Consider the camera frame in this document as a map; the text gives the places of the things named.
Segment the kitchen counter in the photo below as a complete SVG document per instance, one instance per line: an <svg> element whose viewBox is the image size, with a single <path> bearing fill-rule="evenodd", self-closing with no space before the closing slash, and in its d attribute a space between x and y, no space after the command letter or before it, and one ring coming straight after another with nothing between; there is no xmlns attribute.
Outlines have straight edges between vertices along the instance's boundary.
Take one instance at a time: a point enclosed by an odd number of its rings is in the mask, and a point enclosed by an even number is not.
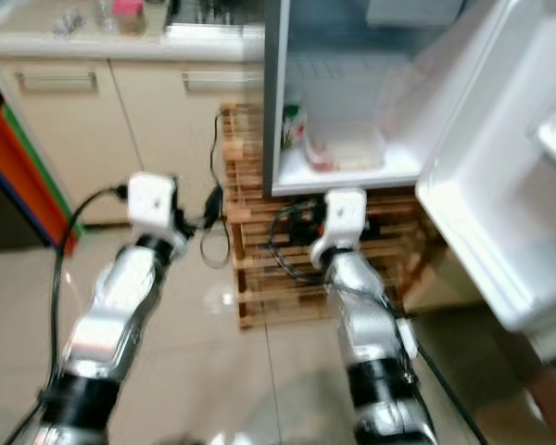
<svg viewBox="0 0 556 445"><path fill-rule="evenodd" d="M97 28L92 0L6 0L0 4L0 57L91 57L155 60L256 61L263 59L263 26L184 25L165 34L169 4L145 5L139 36ZM85 19L68 38L52 33L69 9Z"/></svg>

